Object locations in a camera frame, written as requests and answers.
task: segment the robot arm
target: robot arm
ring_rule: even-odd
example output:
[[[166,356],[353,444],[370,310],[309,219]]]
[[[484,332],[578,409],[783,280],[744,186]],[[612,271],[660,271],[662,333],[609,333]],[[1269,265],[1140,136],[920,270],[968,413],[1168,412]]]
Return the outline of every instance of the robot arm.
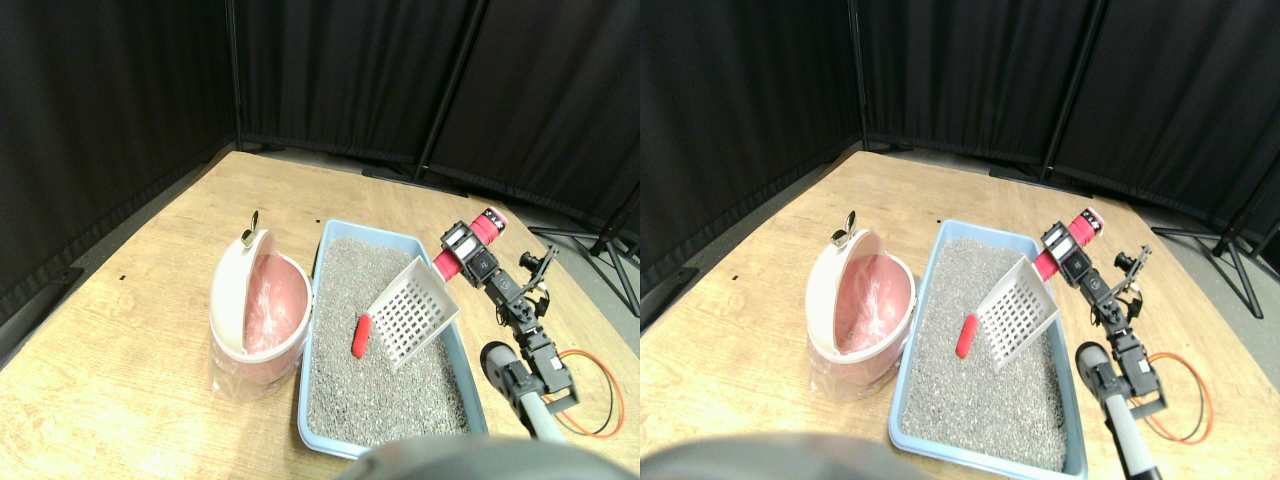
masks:
[[[520,266],[531,278],[520,285],[498,265],[498,260],[485,246],[506,228],[506,219],[494,209],[485,210],[471,225],[454,224],[440,237],[444,250],[434,261],[436,270],[445,275],[462,274],[472,287],[483,288],[498,312],[498,324],[509,326],[520,346],[521,362],[515,349],[502,342],[490,342],[480,351],[480,365],[485,376],[520,417],[529,434],[539,440],[564,442],[552,415],[579,403],[573,375],[561,361],[539,317],[547,314],[550,297],[539,301],[526,297],[535,288],[545,292],[543,276],[556,259],[557,248],[549,247],[541,259],[525,252]],[[541,396],[562,390],[568,394],[552,403],[543,403]]]
[[[1107,416],[1107,429],[1111,430],[1125,475],[1129,479],[1158,479],[1160,471],[1142,433],[1138,431],[1135,419],[1164,410],[1165,392],[1160,385],[1160,375],[1147,361],[1147,349],[1130,325],[1142,310],[1142,293],[1133,280],[1146,265],[1151,248],[1142,247],[1138,259],[1117,255],[1115,266],[1124,270],[1125,279],[1114,288],[1108,287],[1082,248],[1101,233],[1102,225],[1102,218],[1092,209],[1080,214],[1070,227],[1062,225],[1061,221],[1056,223],[1041,237],[1044,252],[1037,259],[1036,265],[1044,280],[1053,273],[1061,273],[1062,279],[1080,291],[1089,303],[1093,324],[1106,329],[1111,356],[1120,365],[1121,375],[1115,374],[1106,349],[1093,342],[1084,343],[1076,349],[1076,371]],[[1119,298],[1130,291],[1135,293],[1133,300]],[[1129,410],[1126,403],[1129,398],[1152,392],[1158,392],[1158,398]]]

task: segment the pink trash can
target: pink trash can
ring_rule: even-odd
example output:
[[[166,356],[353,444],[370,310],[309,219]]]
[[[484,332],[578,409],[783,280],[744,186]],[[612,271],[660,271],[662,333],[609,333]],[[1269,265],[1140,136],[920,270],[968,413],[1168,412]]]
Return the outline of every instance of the pink trash can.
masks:
[[[827,246],[805,291],[810,389],[838,401],[878,392],[899,365],[914,308],[915,279],[876,232]]]
[[[311,279],[253,224],[232,241],[209,294],[210,384],[238,401],[274,393],[297,370],[311,319]]]

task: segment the tripod stand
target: tripod stand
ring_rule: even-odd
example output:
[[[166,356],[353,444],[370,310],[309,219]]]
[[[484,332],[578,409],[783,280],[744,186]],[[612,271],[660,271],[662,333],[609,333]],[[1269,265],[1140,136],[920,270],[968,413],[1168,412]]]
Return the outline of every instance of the tripod stand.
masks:
[[[1249,220],[1249,216],[1253,215],[1253,207],[1262,200],[1262,193],[1266,191],[1267,184],[1271,183],[1271,178],[1275,177],[1276,172],[1280,172],[1280,154],[1276,154],[1276,157],[1271,160],[1271,166],[1268,166],[1267,172],[1262,174],[1262,179],[1258,184],[1253,187],[1253,193],[1249,193],[1249,198],[1244,201],[1240,210],[1235,211],[1235,216],[1233,216],[1231,221],[1226,224],[1226,229],[1222,230],[1221,234],[1160,227],[1151,229],[1161,236],[1216,239],[1217,244],[1215,244],[1210,252],[1215,257],[1221,257],[1225,252],[1231,253],[1231,261],[1235,264],[1235,271],[1240,275],[1240,285],[1244,287],[1245,303],[1257,319],[1262,319],[1262,306],[1258,305],[1258,297],[1253,293],[1253,284],[1249,283],[1249,274],[1244,271],[1244,262],[1240,261],[1240,252],[1235,247],[1235,239],[1240,236],[1240,230],[1244,229],[1244,224]]]
[[[535,236],[570,237],[575,238],[575,242],[577,238],[595,241],[595,243],[588,248],[593,257],[600,256],[600,253],[608,251],[609,260],[613,261],[613,270],[618,273],[618,282],[622,283],[622,293],[618,293],[618,296],[626,297],[623,301],[627,303],[627,310],[631,310],[631,315],[635,316],[640,316],[640,301],[636,300],[636,291],[631,287],[631,280],[627,279],[627,273],[622,269],[622,262],[620,261],[620,259],[627,257],[627,261],[630,262],[630,256],[635,253],[635,250],[623,251],[620,256],[618,248],[613,244],[613,241],[617,239],[618,233],[622,232],[622,225],[627,221],[627,216],[631,215],[631,210],[635,209],[639,200],[640,183],[636,183],[636,186],[631,188],[631,193],[627,195],[627,200],[622,202],[622,206],[613,211],[613,215],[609,216],[609,221],[604,223],[604,228],[600,229],[600,233],[573,232],[541,227],[529,228],[529,232],[532,232]]]

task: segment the gray litter granules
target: gray litter granules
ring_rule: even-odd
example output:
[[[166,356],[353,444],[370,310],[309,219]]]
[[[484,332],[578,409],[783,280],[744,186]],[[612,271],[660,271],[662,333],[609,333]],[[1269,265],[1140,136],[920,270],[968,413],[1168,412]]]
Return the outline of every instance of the gray litter granules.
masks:
[[[332,439],[376,447],[417,435],[467,434],[444,342],[392,371],[378,326],[364,358],[351,355],[356,321],[412,257],[355,238],[330,241],[312,315],[307,425]]]
[[[969,238],[942,247],[915,334],[901,426],[908,435],[1062,471],[1066,426],[1048,335],[996,371],[979,324],[969,357],[956,356],[965,316],[1021,256]]]

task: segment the lid handle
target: lid handle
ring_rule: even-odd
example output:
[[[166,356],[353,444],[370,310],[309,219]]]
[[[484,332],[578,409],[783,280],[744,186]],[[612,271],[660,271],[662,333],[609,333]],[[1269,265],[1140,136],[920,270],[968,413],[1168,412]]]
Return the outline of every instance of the lid handle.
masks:
[[[253,210],[253,218],[248,220],[248,229],[241,233],[241,243],[244,248],[253,246],[253,238],[257,237],[257,210]]]

